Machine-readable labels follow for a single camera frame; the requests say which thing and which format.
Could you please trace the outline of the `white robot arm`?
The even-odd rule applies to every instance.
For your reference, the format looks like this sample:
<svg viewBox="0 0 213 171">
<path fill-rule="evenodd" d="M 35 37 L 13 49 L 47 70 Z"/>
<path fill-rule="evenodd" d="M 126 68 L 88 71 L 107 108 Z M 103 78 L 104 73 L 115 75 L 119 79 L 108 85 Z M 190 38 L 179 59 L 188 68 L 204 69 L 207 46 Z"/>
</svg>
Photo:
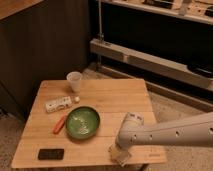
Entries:
<svg viewBox="0 0 213 171">
<path fill-rule="evenodd" d="M 113 159 L 128 157 L 134 145 L 213 147 L 213 112 L 151 125 L 145 125 L 142 116 L 127 113 L 109 153 Z"/>
</svg>

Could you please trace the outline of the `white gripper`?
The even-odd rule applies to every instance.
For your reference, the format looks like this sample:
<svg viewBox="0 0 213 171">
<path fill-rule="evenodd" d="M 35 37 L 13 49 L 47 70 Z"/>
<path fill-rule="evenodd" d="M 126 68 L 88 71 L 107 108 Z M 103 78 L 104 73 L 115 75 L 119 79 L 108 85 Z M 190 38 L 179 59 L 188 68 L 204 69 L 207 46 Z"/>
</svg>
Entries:
<svg viewBox="0 0 213 171">
<path fill-rule="evenodd" d="M 121 155 L 126 156 L 129 154 L 128 150 L 131 147 L 131 143 L 128 139 L 116 138 L 115 144 L 117 147 L 113 147 L 111 150 L 113 157 L 117 157 Z"/>
</svg>

